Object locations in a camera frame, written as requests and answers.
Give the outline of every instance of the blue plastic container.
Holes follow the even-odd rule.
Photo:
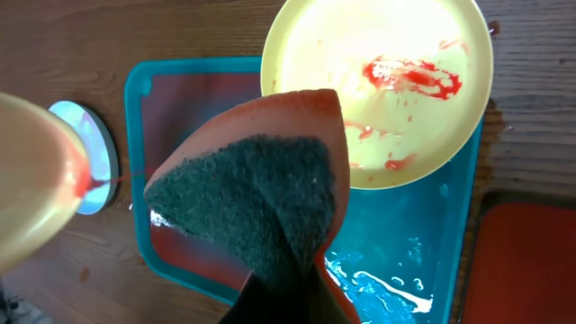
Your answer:
[[[260,96],[259,69],[255,57],[137,65],[125,88],[130,171],[158,167],[213,115]],[[480,136],[479,127],[450,162],[413,184],[352,190],[326,264],[362,321],[449,321]],[[132,196],[139,248],[150,267],[233,303],[248,269],[149,211],[142,198],[145,183],[144,177],[133,178]],[[216,274],[220,269],[226,273]]]

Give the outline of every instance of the light blue round lid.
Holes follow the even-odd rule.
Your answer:
[[[118,177],[118,156],[110,132],[89,109],[70,101],[54,103],[49,111],[70,125],[84,143],[90,159],[90,172],[95,180],[106,184],[86,194],[78,213],[92,215],[99,212],[113,197]]]

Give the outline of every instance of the wood grain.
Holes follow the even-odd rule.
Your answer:
[[[92,107],[128,169],[123,84],[140,61],[261,54],[282,0],[3,0],[0,91]],[[479,0],[497,20],[464,269],[482,197],[511,189],[576,197],[576,2]],[[105,211],[75,217],[4,278],[62,323],[215,323],[228,308],[153,274],[136,247],[130,185]]]

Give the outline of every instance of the blurry yellow bowl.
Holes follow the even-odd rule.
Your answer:
[[[351,185],[383,189],[429,175],[462,148],[492,75],[491,37],[473,0],[288,0],[268,33],[261,87],[336,89]]]
[[[0,274],[64,227],[89,181],[85,148],[67,124],[0,94]]]

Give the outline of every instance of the dark green sponge surface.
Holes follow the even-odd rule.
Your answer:
[[[185,159],[144,193],[185,233],[220,244],[272,293],[308,275],[336,209],[329,152],[315,138],[265,135]]]

